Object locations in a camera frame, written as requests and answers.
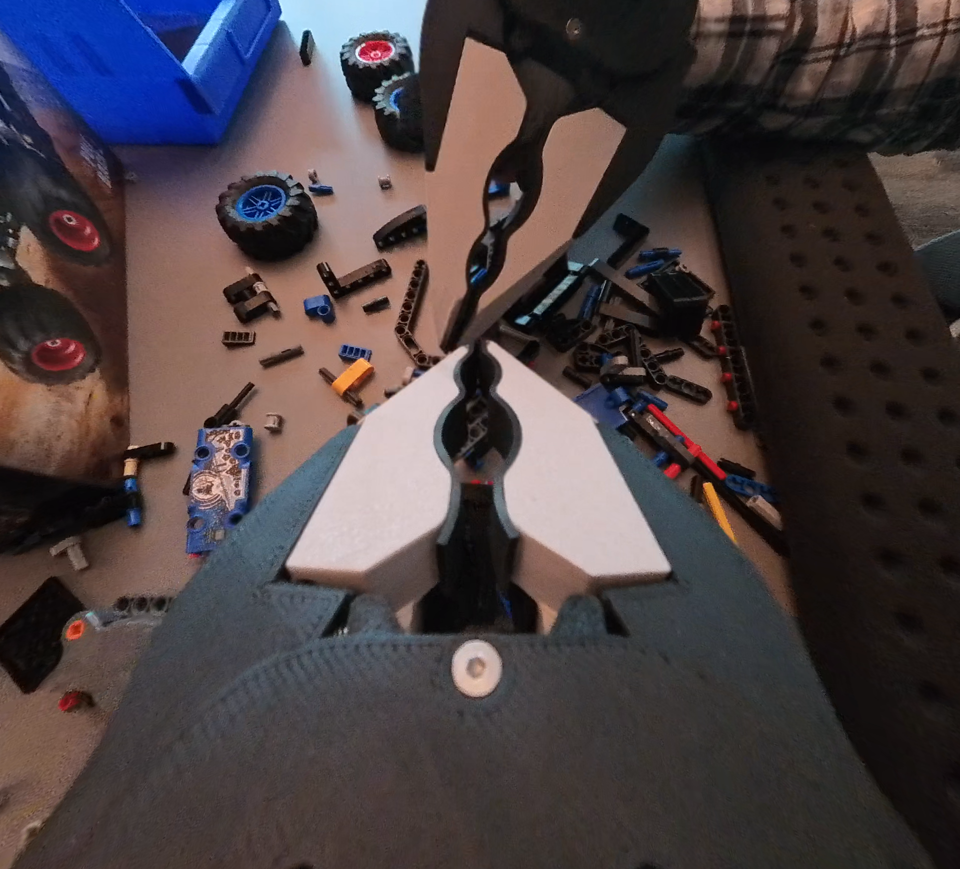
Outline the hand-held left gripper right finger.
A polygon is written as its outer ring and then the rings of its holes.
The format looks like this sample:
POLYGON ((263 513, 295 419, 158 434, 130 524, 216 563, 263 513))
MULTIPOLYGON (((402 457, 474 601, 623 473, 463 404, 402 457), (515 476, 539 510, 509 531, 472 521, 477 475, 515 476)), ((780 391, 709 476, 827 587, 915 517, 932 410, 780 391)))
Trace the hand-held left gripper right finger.
POLYGON ((571 597, 665 581, 672 568, 594 418, 495 348, 495 395, 518 427, 503 475, 512 581, 541 617, 571 597))

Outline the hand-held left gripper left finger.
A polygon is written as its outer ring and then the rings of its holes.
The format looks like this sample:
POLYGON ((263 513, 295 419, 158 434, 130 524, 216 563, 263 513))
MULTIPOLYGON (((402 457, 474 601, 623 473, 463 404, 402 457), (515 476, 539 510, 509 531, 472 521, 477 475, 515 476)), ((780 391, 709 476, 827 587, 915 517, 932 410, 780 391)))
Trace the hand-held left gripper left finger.
POLYGON ((460 397, 460 347, 357 427, 285 566, 295 580, 417 604, 437 583, 452 473, 438 422, 460 397))

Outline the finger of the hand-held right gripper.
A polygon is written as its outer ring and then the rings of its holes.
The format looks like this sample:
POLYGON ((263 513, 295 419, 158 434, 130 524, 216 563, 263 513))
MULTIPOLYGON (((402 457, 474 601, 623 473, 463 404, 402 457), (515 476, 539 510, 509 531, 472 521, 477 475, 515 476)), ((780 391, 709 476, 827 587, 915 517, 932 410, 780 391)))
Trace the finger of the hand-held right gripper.
POLYGON ((439 143, 425 175, 429 268, 427 307, 440 346, 467 293, 467 261, 488 227, 489 175, 517 136, 526 100, 506 55, 468 38, 439 143))
POLYGON ((596 107, 554 124, 542 153, 541 188, 531 215, 513 232, 494 283, 494 319, 522 297, 570 246, 625 133, 596 107))

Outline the long black toy beam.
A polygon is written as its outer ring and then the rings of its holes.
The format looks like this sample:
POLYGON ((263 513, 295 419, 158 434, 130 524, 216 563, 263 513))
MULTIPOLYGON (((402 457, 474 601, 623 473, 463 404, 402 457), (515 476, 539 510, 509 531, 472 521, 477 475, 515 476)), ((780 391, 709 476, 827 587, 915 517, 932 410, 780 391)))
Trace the long black toy beam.
POLYGON ((459 370, 464 399, 445 425, 452 432, 452 460, 458 491, 447 575, 463 626, 495 626, 507 619, 512 542, 499 512, 498 487, 476 481, 490 452, 501 454, 498 420, 490 391, 493 361, 475 346, 459 370))

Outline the person's right forearm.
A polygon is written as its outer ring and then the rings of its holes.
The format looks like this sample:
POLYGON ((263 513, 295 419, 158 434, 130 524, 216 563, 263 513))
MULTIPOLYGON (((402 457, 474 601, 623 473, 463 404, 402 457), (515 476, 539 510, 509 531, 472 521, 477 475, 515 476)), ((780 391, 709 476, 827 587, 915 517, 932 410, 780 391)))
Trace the person's right forearm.
POLYGON ((672 134, 959 146, 959 0, 699 0, 672 134))

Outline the black rounded toy piece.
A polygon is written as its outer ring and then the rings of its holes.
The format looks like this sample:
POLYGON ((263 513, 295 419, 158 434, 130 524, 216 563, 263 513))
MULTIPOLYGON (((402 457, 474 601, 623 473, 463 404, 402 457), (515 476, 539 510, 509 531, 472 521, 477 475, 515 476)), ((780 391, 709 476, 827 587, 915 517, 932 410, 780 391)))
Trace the black rounded toy piece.
POLYGON ((384 223, 372 236, 379 252, 386 252, 427 234, 426 205, 415 205, 384 223))

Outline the small orange toy piece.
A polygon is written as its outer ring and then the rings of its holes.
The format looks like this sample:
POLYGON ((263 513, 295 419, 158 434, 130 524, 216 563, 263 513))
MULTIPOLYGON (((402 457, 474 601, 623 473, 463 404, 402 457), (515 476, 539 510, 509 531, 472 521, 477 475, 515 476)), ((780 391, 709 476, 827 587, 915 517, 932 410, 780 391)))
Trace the small orange toy piece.
POLYGON ((348 395, 358 396, 360 390, 376 373, 373 363, 366 358, 360 357, 352 361, 338 376, 330 383, 331 389, 341 398, 348 395))

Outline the blue printed toy panel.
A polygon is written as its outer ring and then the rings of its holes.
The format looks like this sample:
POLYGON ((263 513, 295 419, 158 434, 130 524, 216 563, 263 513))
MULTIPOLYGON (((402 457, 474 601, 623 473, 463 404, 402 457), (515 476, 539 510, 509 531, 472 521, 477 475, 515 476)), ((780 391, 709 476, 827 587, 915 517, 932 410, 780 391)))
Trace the blue printed toy panel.
POLYGON ((185 553, 208 556, 249 513, 256 482, 255 431, 234 420, 198 431, 187 483, 185 553))

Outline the black angled toy beam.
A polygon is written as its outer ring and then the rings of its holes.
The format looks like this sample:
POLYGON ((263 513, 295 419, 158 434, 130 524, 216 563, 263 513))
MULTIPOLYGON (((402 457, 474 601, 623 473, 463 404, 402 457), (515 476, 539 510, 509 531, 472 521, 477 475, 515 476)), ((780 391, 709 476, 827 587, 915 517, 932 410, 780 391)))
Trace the black angled toy beam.
POLYGON ((383 258, 368 262, 345 275, 336 275, 326 261, 319 262, 316 269, 329 297, 334 301, 347 298, 393 275, 391 265, 383 258))

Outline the pile of toy building pieces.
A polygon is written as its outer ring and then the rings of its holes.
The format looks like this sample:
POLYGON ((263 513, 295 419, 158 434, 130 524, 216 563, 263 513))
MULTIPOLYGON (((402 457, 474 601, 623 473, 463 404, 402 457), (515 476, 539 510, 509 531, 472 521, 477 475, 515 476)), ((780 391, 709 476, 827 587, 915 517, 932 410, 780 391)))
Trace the pile of toy building pieces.
POLYGON ((729 539, 734 514, 786 558, 774 489, 740 462, 715 458, 718 443, 704 444, 705 431, 681 425, 700 407, 749 430, 752 403, 735 388, 730 346, 703 335, 706 323, 723 335, 714 289, 681 263, 681 249, 648 247, 649 235, 623 212, 592 228, 510 306, 498 335, 524 342, 525 364, 550 347, 561 377, 580 389, 573 402, 601 428, 639 443, 666 479, 687 480, 729 539))

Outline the black toy connector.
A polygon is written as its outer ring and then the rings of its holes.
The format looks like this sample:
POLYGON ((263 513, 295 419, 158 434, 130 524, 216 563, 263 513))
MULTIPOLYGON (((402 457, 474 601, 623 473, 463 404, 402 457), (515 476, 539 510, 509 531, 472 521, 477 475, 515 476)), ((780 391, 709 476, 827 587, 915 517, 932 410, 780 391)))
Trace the black toy connector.
POLYGON ((279 303, 262 276, 252 267, 247 266, 245 275, 224 287, 222 296, 242 325, 265 315, 274 319, 282 317, 279 303))

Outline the grey toy motor block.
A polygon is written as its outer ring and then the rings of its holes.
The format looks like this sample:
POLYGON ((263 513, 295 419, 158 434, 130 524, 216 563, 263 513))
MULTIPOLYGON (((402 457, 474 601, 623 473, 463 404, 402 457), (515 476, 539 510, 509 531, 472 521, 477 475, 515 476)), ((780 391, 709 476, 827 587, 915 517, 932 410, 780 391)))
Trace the grey toy motor block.
POLYGON ((170 611, 174 595, 127 595, 111 605, 70 616, 61 633, 64 657, 80 659, 98 651, 137 646, 170 611))

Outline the black dotted mat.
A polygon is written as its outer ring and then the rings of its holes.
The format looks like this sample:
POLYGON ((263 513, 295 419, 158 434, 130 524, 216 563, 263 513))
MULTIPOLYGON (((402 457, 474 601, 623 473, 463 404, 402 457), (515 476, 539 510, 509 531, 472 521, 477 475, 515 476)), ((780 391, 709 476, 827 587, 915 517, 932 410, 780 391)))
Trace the black dotted mat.
POLYGON ((958 348, 867 155, 701 151, 801 632, 879 788, 958 867, 958 348))

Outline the black square toy tile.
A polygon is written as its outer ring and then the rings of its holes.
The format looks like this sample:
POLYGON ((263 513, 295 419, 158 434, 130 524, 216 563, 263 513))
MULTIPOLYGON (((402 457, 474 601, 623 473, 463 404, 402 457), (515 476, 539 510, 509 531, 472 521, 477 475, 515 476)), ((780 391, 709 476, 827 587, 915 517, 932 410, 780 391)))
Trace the black square toy tile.
POLYGON ((1 625, 1 668, 23 695, 54 672, 68 623, 86 605, 58 577, 47 578, 1 625))

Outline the plain blue plastic bin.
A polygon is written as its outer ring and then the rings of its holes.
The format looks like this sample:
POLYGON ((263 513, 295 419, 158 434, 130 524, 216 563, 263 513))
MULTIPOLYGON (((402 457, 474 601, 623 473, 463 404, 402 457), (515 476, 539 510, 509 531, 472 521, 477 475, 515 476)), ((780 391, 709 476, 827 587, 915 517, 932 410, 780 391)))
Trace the plain blue plastic bin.
POLYGON ((2 33, 106 142, 222 141, 280 0, 1 0, 2 33))

